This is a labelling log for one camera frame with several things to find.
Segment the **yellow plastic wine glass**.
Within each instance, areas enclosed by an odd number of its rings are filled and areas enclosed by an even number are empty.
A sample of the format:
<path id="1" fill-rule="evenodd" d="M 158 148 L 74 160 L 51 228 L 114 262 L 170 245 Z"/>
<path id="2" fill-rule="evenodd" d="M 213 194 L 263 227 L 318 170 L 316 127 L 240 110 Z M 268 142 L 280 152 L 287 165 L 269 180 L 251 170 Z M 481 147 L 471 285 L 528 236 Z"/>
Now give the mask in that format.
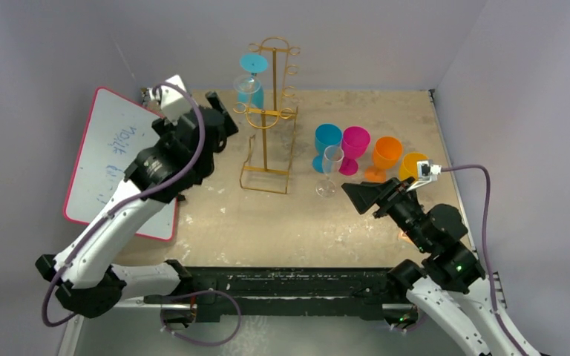
<path id="1" fill-rule="evenodd" d="M 417 162 L 428 160 L 429 157 L 419 152 L 410 152 L 403 157 L 399 167 L 399 179 L 406 180 L 408 178 L 418 179 Z"/>

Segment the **magenta plastic wine glass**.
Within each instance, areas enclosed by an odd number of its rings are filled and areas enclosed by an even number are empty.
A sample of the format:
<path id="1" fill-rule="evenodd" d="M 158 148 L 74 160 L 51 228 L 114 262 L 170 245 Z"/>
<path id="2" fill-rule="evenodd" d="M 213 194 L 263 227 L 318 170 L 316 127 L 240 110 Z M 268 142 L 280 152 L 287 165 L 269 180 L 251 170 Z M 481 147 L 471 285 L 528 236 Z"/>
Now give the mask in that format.
<path id="1" fill-rule="evenodd" d="M 351 126 L 344 130 L 341 148 L 344 152 L 339 173 L 352 176 L 358 171 L 357 159 L 364 155 L 371 141 L 370 133 L 361 126 Z"/>

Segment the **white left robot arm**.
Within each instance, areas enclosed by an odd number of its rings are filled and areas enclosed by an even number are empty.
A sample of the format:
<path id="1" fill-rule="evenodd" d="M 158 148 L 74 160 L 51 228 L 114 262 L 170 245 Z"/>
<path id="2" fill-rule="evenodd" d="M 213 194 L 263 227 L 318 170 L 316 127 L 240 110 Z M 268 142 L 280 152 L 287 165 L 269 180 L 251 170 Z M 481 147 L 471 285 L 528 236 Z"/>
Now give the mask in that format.
<path id="1" fill-rule="evenodd" d="M 136 155 L 107 205 L 67 248 L 36 260 L 49 284 L 41 306 L 43 323 L 49 323 L 52 297 L 71 315 L 87 318 L 135 297 L 166 296 L 173 303 L 189 299 L 191 275 L 180 262 L 130 267 L 114 258 L 154 215 L 213 174 L 214 155 L 237 133 L 219 96 L 209 92 L 206 99 L 207 106 L 190 102 L 179 113 L 161 105 L 164 115 L 152 124 L 157 142 Z"/>

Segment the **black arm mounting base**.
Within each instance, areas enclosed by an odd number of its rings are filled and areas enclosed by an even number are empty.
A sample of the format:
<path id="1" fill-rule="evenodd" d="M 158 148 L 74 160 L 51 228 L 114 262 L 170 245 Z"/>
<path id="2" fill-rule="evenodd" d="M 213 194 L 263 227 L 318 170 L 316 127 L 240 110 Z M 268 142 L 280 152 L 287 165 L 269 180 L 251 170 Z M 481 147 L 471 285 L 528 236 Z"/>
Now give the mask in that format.
<path id="1" fill-rule="evenodd" d="M 172 322 L 217 322 L 244 317 L 357 317 L 412 330 L 425 313 L 406 297 L 390 268 L 189 267 L 171 296 L 146 296 L 146 304 L 171 309 Z"/>

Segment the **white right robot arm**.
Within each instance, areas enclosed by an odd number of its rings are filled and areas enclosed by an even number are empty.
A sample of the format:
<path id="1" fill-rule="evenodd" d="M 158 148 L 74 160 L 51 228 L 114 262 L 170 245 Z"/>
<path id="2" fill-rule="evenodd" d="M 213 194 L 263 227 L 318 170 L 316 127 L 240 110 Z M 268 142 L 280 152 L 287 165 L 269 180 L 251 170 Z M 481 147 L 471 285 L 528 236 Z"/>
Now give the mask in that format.
<path id="1" fill-rule="evenodd" d="M 427 255 L 420 264 L 405 260 L 390 270 L 389 296 L 417 306 L 466 355 L 538 355 L 501 306 L 475 253 L 462 243 L 468 229 L 459 210 L 438 204 L 424 211 L 409 189 L 413 181 L 342 185 L 359 214 L 376 206 L 375 218 L 391 218 Z"/>

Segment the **clear wine glass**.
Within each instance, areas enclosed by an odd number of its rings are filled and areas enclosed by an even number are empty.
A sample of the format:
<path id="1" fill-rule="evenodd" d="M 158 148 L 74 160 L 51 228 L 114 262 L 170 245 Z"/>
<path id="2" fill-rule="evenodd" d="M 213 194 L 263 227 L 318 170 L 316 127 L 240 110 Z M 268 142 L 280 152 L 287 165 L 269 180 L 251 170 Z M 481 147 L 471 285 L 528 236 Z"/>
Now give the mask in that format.
<path id="1" fill-rule="evenodd" d="M 321 171 L 324 177 L 316 184 L 316 193 L 321 197 L 332 197 L 336 192 L 333 181 L 336 171 L 341 167 L 344 152 L 340 145 L 329 145 L 325 148 L 321 158 Z"/>
<path id="2" fill-rule="evenodd" d="M 253 95 L 262 89 L 263 85 L 255 73 L 246 73 L 233 81 L 233 88 L 238 94 Z"/>

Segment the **orange plastic wine glass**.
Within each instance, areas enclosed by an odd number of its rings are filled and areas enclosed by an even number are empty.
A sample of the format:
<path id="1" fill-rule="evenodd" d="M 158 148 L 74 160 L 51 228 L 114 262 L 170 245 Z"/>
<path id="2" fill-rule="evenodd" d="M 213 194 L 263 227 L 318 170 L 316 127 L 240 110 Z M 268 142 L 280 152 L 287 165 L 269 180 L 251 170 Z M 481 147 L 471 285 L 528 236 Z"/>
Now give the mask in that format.
<path id="1" fill-rule="evenodd" d="M 364 172 L 368 182 L 385 182 L 387 171 L 401 158 L 403 147 L 401 142 L 393 136 L 379 138 L 373 148 L 372 165 Z"/>

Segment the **clear wine glass front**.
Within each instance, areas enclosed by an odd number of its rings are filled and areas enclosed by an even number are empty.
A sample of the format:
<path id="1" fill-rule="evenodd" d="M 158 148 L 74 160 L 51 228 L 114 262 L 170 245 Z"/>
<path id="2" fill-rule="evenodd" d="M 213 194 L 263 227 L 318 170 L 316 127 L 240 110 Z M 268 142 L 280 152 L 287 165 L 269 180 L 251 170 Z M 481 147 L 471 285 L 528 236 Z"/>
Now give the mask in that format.
<path id="1" fill-rule="evenodd" d="M 336 171 L 341 167 L 344 152 L 340 145 L 329 145 L 325 148 L 321 158 L 321 171 L 324 177 L 316 184 L 316 193 L 321 197 L 332 197 L 336 192 L 333 181 Z"/>

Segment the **blue wine glass row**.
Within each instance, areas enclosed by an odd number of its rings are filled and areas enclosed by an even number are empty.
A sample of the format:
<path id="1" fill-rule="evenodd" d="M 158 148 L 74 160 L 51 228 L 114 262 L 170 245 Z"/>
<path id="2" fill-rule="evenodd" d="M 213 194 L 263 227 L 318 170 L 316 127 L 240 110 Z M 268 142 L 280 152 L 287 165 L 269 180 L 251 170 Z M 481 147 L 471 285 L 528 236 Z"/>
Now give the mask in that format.
<path id="1" fill-rule="evenodd" d="M 268 68 L 268 61 L 257 53 L 246 53 L 240 58 L 240 66 L 246 71 L 235 82 L 237 99 L 244 104 L 250 104 L 252 108 L 264 108 L 264 89 L 258 74 Z"/>
<path id="2" fill-rule="evenodd" d="M 318 155 L 313 159 L 312 167 L 316 172 L 323 172 L 322 162 L 326 148 L 332 145 L 339 146 L 342 136 L 342 130 L 334 124 L 324 123 L 315 129 L 315 149 Z"/>

